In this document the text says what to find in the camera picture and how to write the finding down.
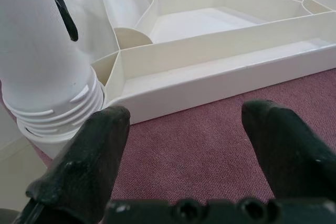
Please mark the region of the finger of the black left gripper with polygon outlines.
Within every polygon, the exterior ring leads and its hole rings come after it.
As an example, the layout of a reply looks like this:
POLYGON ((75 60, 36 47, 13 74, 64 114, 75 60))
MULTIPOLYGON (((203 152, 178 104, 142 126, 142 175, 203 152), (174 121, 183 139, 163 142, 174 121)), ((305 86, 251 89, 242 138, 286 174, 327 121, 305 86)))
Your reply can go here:
POLYGON ((62 17, 62 20, 64 22, 64 25, 66 27, 66 30, 69 34, 71 41, 78 41, 79 35, 78 35, 78 29, 68 11, 68 8, 66 6, 66 3, 64 0, 55 0, 56 6, 60 12, 60 15, 62 17))

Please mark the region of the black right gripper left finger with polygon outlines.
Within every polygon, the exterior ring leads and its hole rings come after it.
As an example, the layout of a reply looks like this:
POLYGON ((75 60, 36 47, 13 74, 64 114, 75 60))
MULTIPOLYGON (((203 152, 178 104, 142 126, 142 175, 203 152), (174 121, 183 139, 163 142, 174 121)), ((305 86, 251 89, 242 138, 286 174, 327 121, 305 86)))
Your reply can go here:
POLYGON ((130 112, 110 106, 89 116, 26 195, 70 214, 102 214, 130 129, 130 112))

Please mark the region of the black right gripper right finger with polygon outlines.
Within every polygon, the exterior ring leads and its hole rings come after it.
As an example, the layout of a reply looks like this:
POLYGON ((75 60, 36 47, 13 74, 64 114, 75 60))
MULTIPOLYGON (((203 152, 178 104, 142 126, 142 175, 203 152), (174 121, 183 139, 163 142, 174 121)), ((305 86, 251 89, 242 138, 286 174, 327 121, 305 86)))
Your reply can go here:
POLYGON ((335 153, 296 112, 251 100, 241 120, 276 198, 335 200, 335 153))

